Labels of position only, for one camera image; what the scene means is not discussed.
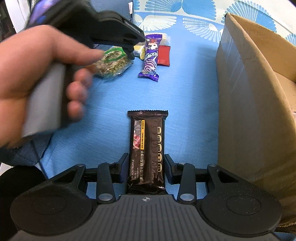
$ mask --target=circular black cover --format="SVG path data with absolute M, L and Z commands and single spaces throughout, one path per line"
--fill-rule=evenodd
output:
M 223 183 L 202 200 L 201 211 L 212 226 L 241 237 L 273 231 L 281 218 L 275 197 L 253 186 Z
M 81 191 L 59 183 L 18 196 L 10 215 L 25 232 L 48 236 L 73 230 L 92 212 L 91 200 Z

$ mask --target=purple object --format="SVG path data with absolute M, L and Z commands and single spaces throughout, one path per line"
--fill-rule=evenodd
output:
M 148 77 L 158 82 L 159 75 L 156 73 L 158 60 L 158 47 L 163 36 L 161 34 L 150 34 L 146 36 L 144 68 L 138 74 L 139 77 Z
M 33 24 L 36 20 L 44 14 L 48 9 L 50 9 L 53 5 L 57 4 L 61 0 L 41 0 L 36 6 L 33 8 L 33 12 L 30 16 L 29 24 Z

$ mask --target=red snack packet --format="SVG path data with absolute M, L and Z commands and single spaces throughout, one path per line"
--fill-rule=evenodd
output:
M 160 45 L 158 47 L 157 64 L 170 66 L 170 46 Z

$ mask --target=cardboard box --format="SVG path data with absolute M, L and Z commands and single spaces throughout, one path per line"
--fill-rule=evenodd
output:
M 216 62 L 218 164 L 273 194 L 278 231 L 296 233 L 296 47 L 227 14 Z

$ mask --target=black truffle ham cracker package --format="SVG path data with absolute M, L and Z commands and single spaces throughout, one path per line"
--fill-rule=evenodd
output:
M 164 130 L 168 111 L 128 111 L 131 119 L 128 193 L 165 194 Z

